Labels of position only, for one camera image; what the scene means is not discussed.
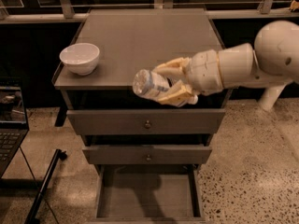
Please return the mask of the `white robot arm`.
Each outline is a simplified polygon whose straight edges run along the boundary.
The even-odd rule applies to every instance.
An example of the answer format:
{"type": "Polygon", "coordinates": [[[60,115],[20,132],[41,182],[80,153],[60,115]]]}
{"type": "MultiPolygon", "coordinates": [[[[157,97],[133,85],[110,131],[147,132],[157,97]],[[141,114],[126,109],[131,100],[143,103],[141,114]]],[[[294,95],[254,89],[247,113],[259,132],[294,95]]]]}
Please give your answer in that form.
{"type": "Polygon", "coordinates": [[[287,85],[299,83],[299,25],[273,21],[258,32],[252,45],[198,52],[162,63],[153,71],[177,81],[157,98],[162,105],[246,87],[264,89],[259,105],[269,110],[287,85]]]}

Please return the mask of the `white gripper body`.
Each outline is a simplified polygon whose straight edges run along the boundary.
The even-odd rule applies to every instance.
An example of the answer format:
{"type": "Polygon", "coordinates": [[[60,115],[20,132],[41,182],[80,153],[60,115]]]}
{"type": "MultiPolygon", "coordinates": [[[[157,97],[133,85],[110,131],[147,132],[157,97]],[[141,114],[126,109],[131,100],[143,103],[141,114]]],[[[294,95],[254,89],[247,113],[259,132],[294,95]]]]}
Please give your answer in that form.
{"type": "Polygon", "coordinates": [[[186,68],[189,85],[202,95],[223,91],[218,53],[211,49],[196,53],[186,68]]]}

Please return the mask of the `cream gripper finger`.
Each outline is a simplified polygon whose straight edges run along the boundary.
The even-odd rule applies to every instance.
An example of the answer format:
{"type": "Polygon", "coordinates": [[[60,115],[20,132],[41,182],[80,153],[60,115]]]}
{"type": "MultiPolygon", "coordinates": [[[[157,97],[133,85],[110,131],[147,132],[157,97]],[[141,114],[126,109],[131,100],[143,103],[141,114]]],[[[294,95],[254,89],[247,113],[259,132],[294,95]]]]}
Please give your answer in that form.
{"type": "Polygon", "coordinates": [[[198,102],[198,96],[190,85],[179,80],[168,91],[160,94],[157,97],[157,102],[161,105],[182,107],[195,105],[198,102]]]}
{"type": "Polygon", "coordinates": [[[190,63],[190,58],[176,58],[166,63],[157,65],[153,72],[164,77],[184,77],[186,67],[190,63]]]}

